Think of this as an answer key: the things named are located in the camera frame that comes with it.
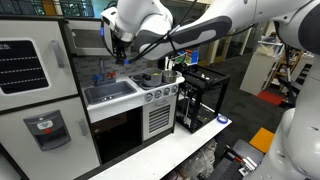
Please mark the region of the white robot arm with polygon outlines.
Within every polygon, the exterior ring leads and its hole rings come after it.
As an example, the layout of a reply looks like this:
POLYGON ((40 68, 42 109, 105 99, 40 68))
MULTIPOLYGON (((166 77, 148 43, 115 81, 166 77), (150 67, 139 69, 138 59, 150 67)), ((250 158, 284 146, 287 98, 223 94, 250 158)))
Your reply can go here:
POLYGON ((261 164, 244 179, 320 180, 320 0, 211 0, 204 13, 187 24, 175 24, 161 0, 116 0, 100 17, 115 40, 133 44, 147 60, 273 22, 279 40, 312 53, 313 65, 261 164))

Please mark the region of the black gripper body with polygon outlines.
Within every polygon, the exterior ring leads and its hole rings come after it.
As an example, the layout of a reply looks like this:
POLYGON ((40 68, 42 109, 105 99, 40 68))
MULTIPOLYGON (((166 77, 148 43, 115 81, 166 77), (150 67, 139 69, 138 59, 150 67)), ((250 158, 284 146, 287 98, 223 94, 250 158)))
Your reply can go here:
POLYGON ((116 56, 117 64, 129 64, 130 60, 126 56, 125 50, 129 47, 130 42, 119 39, 115 33, 112 34, 113 53, 116 56))

